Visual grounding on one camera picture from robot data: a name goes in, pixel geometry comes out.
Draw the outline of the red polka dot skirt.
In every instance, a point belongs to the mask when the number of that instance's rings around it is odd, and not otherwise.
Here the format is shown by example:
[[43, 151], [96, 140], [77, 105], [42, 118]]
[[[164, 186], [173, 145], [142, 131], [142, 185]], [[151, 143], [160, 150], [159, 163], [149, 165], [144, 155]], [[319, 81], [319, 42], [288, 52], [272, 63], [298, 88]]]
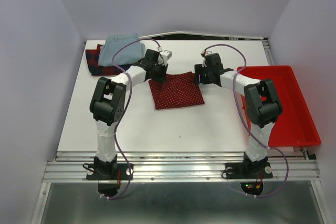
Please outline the red polka dot skirt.
[[156, 110], [179, 109], [203, 105], [202, 93], [194, 83], [195, 74], [167, 74], [165, 83], [149, 81]]

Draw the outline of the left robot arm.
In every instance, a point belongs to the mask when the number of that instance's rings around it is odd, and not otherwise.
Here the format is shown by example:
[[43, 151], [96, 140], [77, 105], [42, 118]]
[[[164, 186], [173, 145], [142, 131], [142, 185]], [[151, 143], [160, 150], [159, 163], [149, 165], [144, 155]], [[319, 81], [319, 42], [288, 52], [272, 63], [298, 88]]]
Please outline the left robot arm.
[[164, 83], [171, 57], [171, 51], [148, 49], [128, 70], [112, 78], [98, 79], [89, 107], [97, 126], [97, 151], [93, 168], [89, 169], [91, 173], [106, 179], [116, 175], [116, 126], [125, 111], [126, 93], [147, 80]]

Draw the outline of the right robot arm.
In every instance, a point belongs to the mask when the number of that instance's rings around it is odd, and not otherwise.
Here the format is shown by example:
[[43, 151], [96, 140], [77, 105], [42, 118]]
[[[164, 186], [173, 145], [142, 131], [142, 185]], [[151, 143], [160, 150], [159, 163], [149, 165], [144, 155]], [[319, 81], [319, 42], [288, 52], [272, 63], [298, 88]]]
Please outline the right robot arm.
[[250, 126], [247, 149], [240, 163], [225, 163], [224, 177], [227, 179], [250, 179], [258, 175], [272, 177], [267, 151], [272, 129], [282, 114], [282, 105], [270, 79], [258, 80], [240, 74], [231, 68], [224, 68], [218, 53], [203, 53], [202, 64], [196, 64], [195, 83], [215, 84], [231, 89], [236, 99], [242, 95]]

